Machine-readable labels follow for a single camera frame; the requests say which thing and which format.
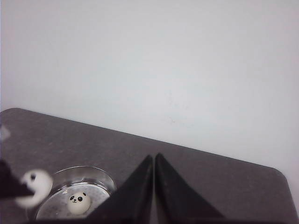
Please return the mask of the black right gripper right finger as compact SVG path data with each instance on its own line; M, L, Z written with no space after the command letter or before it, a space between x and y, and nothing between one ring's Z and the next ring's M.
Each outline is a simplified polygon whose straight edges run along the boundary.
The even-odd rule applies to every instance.
M168 224L220 224L226 220L161 153L155 157L155 194L158 211Z

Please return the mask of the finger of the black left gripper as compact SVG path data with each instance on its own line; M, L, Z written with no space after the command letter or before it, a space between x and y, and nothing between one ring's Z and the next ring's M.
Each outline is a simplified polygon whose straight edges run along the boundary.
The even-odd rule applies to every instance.
M10 167L4 160L0 160L0 198L14 198L31 196L32 191L11 173Z

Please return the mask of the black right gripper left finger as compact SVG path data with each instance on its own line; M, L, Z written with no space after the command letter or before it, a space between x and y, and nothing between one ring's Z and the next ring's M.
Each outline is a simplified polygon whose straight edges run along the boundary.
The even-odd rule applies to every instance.
M152 195L153 158L148 155L86 220L89 224L148 224Z

